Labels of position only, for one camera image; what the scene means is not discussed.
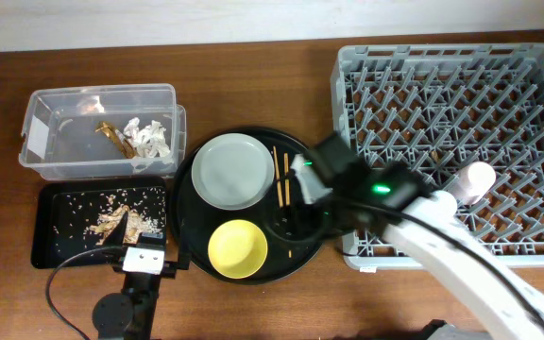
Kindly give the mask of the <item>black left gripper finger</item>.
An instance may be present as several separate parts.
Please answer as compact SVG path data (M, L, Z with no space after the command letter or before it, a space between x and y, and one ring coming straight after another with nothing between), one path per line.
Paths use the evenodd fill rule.
M188 270L191 263L191 249L184 220L178 226L178 269Z
M97 246L121 246L124 243L128 225L128 211L123 211L116 220L109 220L94 227L100 235Z

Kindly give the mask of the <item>yellow bowl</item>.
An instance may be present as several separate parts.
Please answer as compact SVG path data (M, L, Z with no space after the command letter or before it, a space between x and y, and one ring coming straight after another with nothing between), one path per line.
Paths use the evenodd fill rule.
M264 232L254 223L235 219L220 225L208 243L208 258L216 272L233 280L258 272L268 254Z

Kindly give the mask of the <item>gold snack wrapper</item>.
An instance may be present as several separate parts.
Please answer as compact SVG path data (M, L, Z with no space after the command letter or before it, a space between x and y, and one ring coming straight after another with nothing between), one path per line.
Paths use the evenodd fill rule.
M100 121L96 125L96 132L102 132L127 159L136 156L135 148L128 141L126 136L113 124L107 121Z

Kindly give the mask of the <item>grey plate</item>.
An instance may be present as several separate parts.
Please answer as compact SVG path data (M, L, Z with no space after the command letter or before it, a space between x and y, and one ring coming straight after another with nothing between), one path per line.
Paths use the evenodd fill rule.
M272 155L262 142L243 133L226 133L210 139L196 152L191 178L206 203L238 211L264 198L274 172Z

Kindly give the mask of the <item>white tissue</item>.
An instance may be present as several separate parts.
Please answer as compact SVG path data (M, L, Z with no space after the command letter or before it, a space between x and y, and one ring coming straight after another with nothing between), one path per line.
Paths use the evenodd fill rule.
M138 158L166 157L171 153L164 136L166 129L161 122L152 120L144 128L139 128L139 125L140 119L135 117L123 130Z

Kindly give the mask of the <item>pink cup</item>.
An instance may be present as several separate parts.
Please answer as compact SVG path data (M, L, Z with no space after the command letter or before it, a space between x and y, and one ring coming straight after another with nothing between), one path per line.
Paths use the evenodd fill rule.
M447 192L464 205L474 205L492 188L496 178L496 172L490 164L475 161L456 173L456 181Z

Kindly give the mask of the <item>light blue cup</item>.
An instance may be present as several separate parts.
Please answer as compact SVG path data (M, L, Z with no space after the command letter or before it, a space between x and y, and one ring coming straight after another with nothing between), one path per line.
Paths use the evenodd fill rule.
M434 191L431 196L434 210L441 216L454 217L457 212L457 201L454 196L446 191Z

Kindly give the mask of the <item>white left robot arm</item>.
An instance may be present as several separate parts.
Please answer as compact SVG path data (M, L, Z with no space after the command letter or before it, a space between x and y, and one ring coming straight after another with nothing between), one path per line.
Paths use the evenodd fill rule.
M142 233L135 244L125 242L128 213L105 238L101 250L117 273L125 275L118 293L102 297L94 306L92 322L100 339L148 339L159 298L161 280L187 270L191 251L182 241L175 261L165 259L165 237Z

